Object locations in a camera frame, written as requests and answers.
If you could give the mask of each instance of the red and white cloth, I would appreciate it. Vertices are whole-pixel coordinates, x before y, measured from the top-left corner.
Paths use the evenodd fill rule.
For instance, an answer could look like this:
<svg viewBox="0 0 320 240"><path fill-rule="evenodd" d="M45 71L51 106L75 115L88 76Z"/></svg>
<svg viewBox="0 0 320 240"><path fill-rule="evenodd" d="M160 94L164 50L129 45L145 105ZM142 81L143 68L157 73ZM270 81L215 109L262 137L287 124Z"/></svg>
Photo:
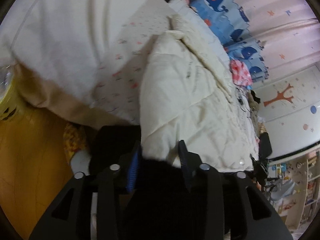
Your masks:
<svg viewBox="0 0 320 240"><path fill-rule="evenodd" d="M232 80L235 85L248 86L252 85L252 78L248 67L240 60L230 60L230 70L232 72Z"/></svg>

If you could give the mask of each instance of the brown tree decal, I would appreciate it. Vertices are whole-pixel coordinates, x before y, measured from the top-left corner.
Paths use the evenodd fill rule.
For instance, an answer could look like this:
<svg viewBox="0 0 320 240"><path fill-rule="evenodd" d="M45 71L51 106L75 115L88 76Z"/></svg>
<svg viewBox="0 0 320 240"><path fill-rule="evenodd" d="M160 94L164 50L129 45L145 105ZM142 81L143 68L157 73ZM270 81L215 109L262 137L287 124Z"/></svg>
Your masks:
<svg viewBox="0 0 320 240"><path fill-rule="evenodd" d="M276 102L278 100L287 100L291 104L293 104L293 102L292 102L293 96L291 96L289 98L284 97L284 93L290 88L293 88L293 86L291 86L290 83L289 83L287 88L285 90L283 90L281 93L277 90L278 93L277 93L277 96L274 99L272 99L270 101L263 102L264 107L266 107L267 105L270 105L271 103Z"/></svg>

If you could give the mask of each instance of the orange star print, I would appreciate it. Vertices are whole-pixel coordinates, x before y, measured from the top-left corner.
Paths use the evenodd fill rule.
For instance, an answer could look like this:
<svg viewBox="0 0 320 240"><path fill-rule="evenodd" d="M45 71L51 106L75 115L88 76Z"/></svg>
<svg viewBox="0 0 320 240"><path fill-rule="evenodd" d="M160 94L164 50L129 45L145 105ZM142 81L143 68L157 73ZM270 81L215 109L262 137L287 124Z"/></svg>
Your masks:
<svg viewBox="0 0 320 240"><path fill-rule="evenodd" d="M267 11L267 13L268 13L270 16L275 15L275 13L274 13L273 11Z"/></svg>

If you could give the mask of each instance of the wooden floor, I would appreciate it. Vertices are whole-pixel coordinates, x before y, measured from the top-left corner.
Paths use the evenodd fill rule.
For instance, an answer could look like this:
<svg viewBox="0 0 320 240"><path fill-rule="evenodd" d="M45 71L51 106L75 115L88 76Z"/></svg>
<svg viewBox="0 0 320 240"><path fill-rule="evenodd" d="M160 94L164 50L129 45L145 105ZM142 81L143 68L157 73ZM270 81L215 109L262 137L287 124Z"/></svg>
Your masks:
<svg viewBox="0 0 320 240"><path fill-rule="evenodd" d="M72 176L62 145L65 124L31 106L19 121L0 121L0 205L23 239Z"/></svg>

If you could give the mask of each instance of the white blanket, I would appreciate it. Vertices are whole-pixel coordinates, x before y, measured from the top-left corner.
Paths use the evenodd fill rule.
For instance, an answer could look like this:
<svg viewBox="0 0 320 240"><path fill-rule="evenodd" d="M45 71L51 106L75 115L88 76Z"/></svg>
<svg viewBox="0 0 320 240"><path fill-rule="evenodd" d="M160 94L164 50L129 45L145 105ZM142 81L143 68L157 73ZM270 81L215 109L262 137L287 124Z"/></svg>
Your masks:
<svg viewBox="0 0 320 240"><path fill-rule="evenodd" d="M220 172L252 170L257 152L241 132L231 74L196 30L179 15L157 39L140 92L143 155L180 166L175 147Z"/></svg>

